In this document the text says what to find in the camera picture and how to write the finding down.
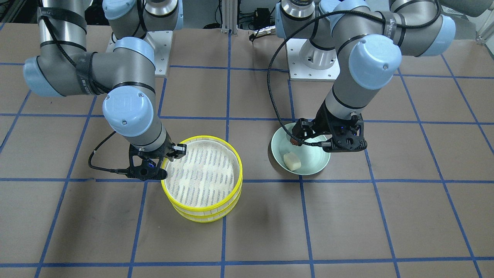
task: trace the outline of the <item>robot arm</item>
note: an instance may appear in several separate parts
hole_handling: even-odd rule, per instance
[[[112,172],[162,180],[166,172],[159,165],[164,157],[181,158],[186,146],[172,143],[157,116],[153,49],[141,39],[122,37],[112,53],[87,52],[83,15],[82,1],[42,1],[41,55],[26,60],[26,83],[41,96],[108,93],[104,116],[130,142],[130,166]],[[134,156],[142,159],[141,165],[134,166]]]
[[[314,15],[296,13],[306,10],[312,0],[282,0],[278,9],[282,27],[297,30],[301,22],[308,23]],[[330,23],[321,30],[314,25],[312,32],[301,32],[302,38],[311,33],[326,33],[332,37],[340,66],[340,75],[323,101],[313,121],[299,119],[292,133],[301,141],[321,134],[332,135],[322,147],[326,152],[361,151],[367,148],[364,139],[364,122],[361,112],[392,78],[402,55],[434,56],[444,52],[455,35],[455,24],[447,16],[439,15],[437,0],[390,0],[391,11],[371,12],[363,0],[321,0],[314,14],[333,11],[358,11],[334,14],[320,21]],[[380,18],[377,22],[363,15]],[[401,26],[424,25],[421,28]],[[293,144],[302,145],[291,140]]]
[[[182,0],[103,0],[103,10],[118,40],[183,27]]]

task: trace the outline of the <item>wire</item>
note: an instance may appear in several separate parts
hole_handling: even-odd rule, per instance
[[[218,19],[216,18],[216,14],[218,13],[218,9],[219,9],[219,5],[216,7],[216,10],[214,11],[214,20],[216,21],[216,23],[220,24],[218,22]]]
[[[221,12],[221,0],[218,0],[218,8],[219,10],[219,21],[220,21],[220,24],[223,25],[223,12]]]
[[[436,20],[439,18],[439,16],[441,16],[441,8],[439,6],[438,0],[434,0],[434,2],[436,4],[437,12],[436,12],[436,15],[434,16],[433,19],[431,19],[430,21],[428,21],[428,22],[426,22],[424,24],[420,24],[420,25],[402,25],[402,24],[397,24],[397,27],[402,28],[402,29],[420,29],[420,28],[428,27],[428,26],[434,24],[434,22],[436,22]],[[307,146],[318,146],[318,147],[322,147],[322,143],[324,143],[324,141],[307,143],[307,142],[303,141],[302,139],[300,139],[300,138],[296,137],[295,135],[293,135],[293,133],[291,133],[285,127],[285,125],[283,124],[283,122],[281,120],[280,113],[278,112],[278,108],[276,107],[276,103],[275,103],[275,100],[273,98],[273,92],[271,90],[271,68],[273,67],[273,62],[274,62],[276,56],[278,55],[278,53],[280,53],[281,49],[287,44],[288,40],[290,40],[291,38],[293,38],[300,31],[302,31],[303,29],[307,28],[309,25],[311,25],[312,23],[316,22],[317,20],[320,20],[322,18],[331,16],[331,15],[335,15],[335,14],[353,14],[353,15],[364,17],[364,18],[367,18],[367,19],[370,19],[370,20],[373,20],[373,21],[377,21],[377,22],[380,22],[380,23],[386,23],[386,21],[383,18],[376,17],[376,16],[373,16],[373,15],[370,15],[370,14],[367,14],[367,13],[364,13],[364,12],[361,12],[361,11],[354,11],[354,10],[341,10],[341,11],[334,11],[334,12],[329,12],[329,13],[325,13],[325,14],[319,15],[316,18],[314,18],[312,20],[309,20],[302,27],[298,28],[295,32],[293,32],[290,36],[288,36],[281,43],[281,45],[278,47],[278,49],[276,49],[273,57],[271,58],[271,61],[269,62],[269,65],[268,65],[268,73],[267,73],[268,92],[269,92],[269,97],[271,99],[271,104],[273,105],[273,109],[275,110],[276,117],[278,118],[278,122],[280,123],[281,127],[286,132],[286,134],[288,134],[291,138],[293,138],[294,140],[296,140],[299,144],[303,144],[303,145],[307,145]]]
[[[103,168],[103,167],[98,167],[98,166],[94,166],[92,164],[92,158],[94,156],[94,154],[96,153],[96,151],[99,149],[99,147],[101,147],[106,141],[108,141],[108,139],[110,139],[116,132],[113,131],[112,133],[110,133],[110,135],[106,136],[106,138],[103,139],[103,141],[101,141],[98,146],[96,146],[96,148],[94,148],[94,150],[91,152],[91,154],[89,155],[89,158],[87,160],[87,164],[89,165],[90,168],[92,169],[95,169],[95,170],[99,170],[99,171],[105,171],[105,172],[110,172],[110,173],[115,173],[115,174],[120,174],[120,175],[125,175],[127,172],[126,170],[127,169],[108,169],[108,168]]]

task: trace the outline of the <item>black velcro strap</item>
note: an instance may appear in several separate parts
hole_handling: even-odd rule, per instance
[[[86,20],[76,12],[62,8],[40,7],[38,8],[38,23],[41,21],[41,17],[43,16],[75,24],[81,27],[87,34]]]
[[[77,60],[76,74],[81,91],[88,95],[99,95],[99,91],[93,87],[91,78],[91,61],[93,53],[82,53]]]
[[[383,36],[393,39],[395,37],[397,25],[395,15],[390,11],[381,11],[380,13],[386,21],[386,24],[384,25],[384,28],[382,30],[382,34]]]

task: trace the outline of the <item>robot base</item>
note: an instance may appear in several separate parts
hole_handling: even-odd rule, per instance
[[[110,38],[106,52],[113,52],[115,44],[113,43],[115,38]],[[144,38],[151,47],[154,49],[156,70],[155,75],[157,77],[166,77],[168,72],[168,62],[170,58],[171,42],[173,39],[173,31],[152,31],[148,32],[148,35]]]
[[[340,73],[338,61],[326,70],[312,69],[300,59],[300,50],[306,39],[290,39],[287,42],[287,60],[290,79],[294,81],[323,81],[333,82]]]

